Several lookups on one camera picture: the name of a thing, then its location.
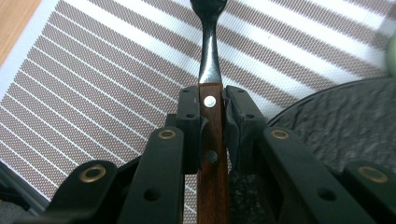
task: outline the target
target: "mesh surface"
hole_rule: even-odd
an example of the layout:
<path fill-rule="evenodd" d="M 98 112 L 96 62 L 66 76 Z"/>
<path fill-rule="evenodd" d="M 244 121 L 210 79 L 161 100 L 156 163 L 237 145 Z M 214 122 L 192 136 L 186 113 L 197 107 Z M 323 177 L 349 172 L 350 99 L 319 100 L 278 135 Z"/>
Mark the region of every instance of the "mesh surface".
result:
<path fill-rule="evenodd" d="M 391 0 L 229 1 L 219 19 L 225 85 L 268 119 L 337 84 L 385 77 Z M 79 164 L 140 155 L 196 84 L 201 25 L 187 0 L 61 0 L 0 105 L 1 160 L 50 200 Z M 185 223 L 195 222 L 187 176 Z"/>

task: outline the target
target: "screw hole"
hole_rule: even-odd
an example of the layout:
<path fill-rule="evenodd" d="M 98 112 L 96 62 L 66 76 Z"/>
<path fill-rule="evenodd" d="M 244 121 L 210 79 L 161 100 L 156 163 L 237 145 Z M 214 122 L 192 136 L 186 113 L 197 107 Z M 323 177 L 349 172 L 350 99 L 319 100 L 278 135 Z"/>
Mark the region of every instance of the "screw hole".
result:
<path fill-rule="evenodd" d="M 329 189 L 318 189 L 318 196 L 326 201 L 335 201 L 335 194 Z"/>
<path fill-rule="evenodd" d="M 147 189 L 145 191 L 144 197 L 146 201 L 155 202 L 161 198 L 161 191 L 155 188 Z"/>

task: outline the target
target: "black textured surface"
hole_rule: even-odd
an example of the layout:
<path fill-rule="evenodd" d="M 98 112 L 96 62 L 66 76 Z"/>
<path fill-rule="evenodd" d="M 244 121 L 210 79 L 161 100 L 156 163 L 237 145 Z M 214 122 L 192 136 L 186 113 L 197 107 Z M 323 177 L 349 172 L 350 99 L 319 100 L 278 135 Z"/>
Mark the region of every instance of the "black textured surface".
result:
<path fill-rule="evenodd" d="M 269 122 L 295 131 L 323 164 L 342 171 L 372 161 L 396 172 L 396 79 L 341 85 L 292 105 Z M 230 175 L 233 223 L 265 223 L 253 175 Z"/>

